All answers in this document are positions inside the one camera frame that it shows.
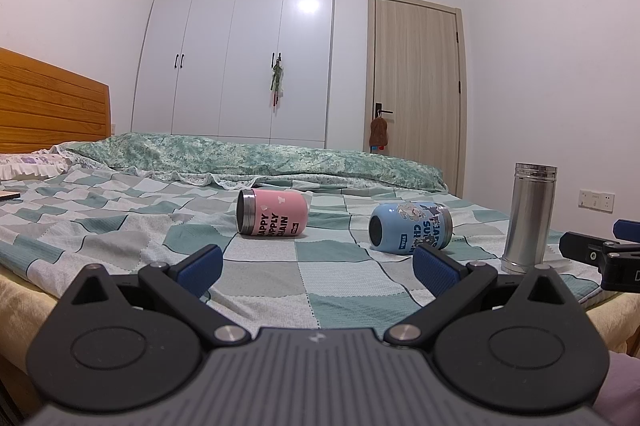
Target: floral pillow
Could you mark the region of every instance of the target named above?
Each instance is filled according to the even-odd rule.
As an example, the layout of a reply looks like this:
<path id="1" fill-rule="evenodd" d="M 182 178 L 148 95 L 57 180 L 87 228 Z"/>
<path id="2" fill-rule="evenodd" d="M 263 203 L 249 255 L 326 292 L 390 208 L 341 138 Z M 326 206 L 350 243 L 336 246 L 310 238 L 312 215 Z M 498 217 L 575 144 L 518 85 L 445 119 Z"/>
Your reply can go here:
<path id="1" fill-rule="evenodd" d="M 56 154 L 0 154 L 0 181 L 45 180 L 70 167 L 70 160 Z"/>

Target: pink tumbler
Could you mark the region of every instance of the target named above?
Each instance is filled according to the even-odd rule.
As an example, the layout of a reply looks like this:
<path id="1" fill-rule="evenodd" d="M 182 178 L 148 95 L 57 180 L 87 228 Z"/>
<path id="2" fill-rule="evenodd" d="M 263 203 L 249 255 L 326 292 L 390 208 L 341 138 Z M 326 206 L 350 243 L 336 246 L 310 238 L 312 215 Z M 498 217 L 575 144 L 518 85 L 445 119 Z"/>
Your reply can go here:
<path id="1" fill-rule="evenodd" d="M 308 216 L 305 197 L 297 191 L 243 189 L 238 194 L 236 220 L 240 234 L 298 236 Z"/>

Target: blue tumbler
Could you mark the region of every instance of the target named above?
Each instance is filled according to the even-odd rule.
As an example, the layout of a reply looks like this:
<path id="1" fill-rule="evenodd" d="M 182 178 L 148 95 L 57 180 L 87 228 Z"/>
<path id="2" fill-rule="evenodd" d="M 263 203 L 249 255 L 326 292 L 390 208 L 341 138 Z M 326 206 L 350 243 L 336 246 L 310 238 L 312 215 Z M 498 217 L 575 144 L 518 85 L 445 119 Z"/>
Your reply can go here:
<path id="1" fill-rule="evenodd" d="M 373 249 L 413 254 L 421 243 L 444 249 L 453 235 L 449 210 L 436 202 L 381 203 L 369 219 Z"/>

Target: brown cloth hanging on door handle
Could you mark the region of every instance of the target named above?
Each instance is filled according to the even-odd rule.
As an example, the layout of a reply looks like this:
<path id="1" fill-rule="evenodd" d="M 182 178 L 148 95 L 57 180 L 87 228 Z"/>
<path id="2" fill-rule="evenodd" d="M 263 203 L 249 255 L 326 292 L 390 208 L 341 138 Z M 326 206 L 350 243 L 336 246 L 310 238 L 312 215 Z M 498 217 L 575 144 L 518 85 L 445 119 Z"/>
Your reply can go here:
<path id="1" fill-rule="evenodd" d="M 371 135 L 369 136 L 369 147 L 383 147 L 388 144 L 388 136 L 386 135 L 386 120 L 382 117 L 376 117 L 371 121 Z"/>

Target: wooden headboard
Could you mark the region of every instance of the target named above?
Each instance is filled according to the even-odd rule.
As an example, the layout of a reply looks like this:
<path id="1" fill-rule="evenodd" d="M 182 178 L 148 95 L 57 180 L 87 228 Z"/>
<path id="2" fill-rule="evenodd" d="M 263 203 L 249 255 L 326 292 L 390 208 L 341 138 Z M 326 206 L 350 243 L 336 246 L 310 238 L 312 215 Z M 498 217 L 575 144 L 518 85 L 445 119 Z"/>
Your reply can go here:
<path id="1" fill-rule="evenodd" d="M 110 135 L 107 85 L 0 48 L 0 153 Z"/>

